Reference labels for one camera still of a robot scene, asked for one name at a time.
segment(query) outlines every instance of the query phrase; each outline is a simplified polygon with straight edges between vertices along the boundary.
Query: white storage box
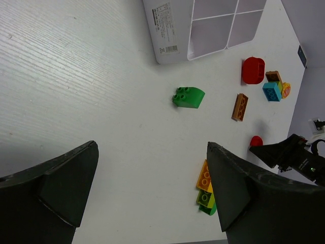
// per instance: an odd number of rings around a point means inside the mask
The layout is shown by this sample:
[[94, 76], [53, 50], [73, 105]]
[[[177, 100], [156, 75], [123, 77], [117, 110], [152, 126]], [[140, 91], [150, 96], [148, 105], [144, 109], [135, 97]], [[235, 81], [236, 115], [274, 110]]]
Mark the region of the white storage box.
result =
[[158, 63], [193, 60], [254, 39], [266, 0], [143, 0]]

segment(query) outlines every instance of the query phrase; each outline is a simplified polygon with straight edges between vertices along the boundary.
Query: orange round sticker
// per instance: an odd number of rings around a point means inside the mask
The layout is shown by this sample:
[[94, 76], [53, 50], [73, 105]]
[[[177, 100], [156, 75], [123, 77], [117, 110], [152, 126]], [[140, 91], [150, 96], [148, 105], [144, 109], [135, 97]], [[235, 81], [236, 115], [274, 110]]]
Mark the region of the orange round sticker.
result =
[[291, 85], [289, 83], [283, 84], [282, 98], [286, 99], [290, 95]]

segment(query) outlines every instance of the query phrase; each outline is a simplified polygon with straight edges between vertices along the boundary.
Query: white label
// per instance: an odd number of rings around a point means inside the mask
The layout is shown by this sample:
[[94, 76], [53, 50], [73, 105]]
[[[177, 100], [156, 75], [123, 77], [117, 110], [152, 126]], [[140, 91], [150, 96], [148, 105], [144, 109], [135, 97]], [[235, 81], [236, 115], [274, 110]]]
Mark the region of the white label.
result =
[[161, 55], [179, 53], [172, 5], [166, 3], [152, 10]]

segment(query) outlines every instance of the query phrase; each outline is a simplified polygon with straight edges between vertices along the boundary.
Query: brown toy block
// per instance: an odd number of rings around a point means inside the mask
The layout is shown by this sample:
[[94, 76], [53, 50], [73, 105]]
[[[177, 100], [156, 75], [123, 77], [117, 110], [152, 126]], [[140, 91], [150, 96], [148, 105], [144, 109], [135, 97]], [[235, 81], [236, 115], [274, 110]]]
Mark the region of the brown toy block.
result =
[[247, 102], [248, 102], [247, 96], [245, 96], [242, 93], [237, 95], [232, 119], [234, 119], [236, 121], [243, 121], [244, 114], [246, 111]]
[[283, 82], [282, 82], [281, 76], [279, 74], [279, 71], [266, 72], [265, 76], [269, 82], [280, 81], [281, 86], [283, 87]]

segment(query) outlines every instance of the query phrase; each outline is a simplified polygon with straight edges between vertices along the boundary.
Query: barcode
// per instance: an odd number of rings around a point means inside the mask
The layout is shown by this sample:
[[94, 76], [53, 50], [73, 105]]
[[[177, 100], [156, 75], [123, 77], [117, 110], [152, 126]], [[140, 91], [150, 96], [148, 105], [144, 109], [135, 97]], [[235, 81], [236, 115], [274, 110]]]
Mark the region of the barcode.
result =
[[176, 46], [166, 47], [166, 53], [169, 53], [169, 52], [177, 52], [177, 51], [178, 51], [177, 45]]

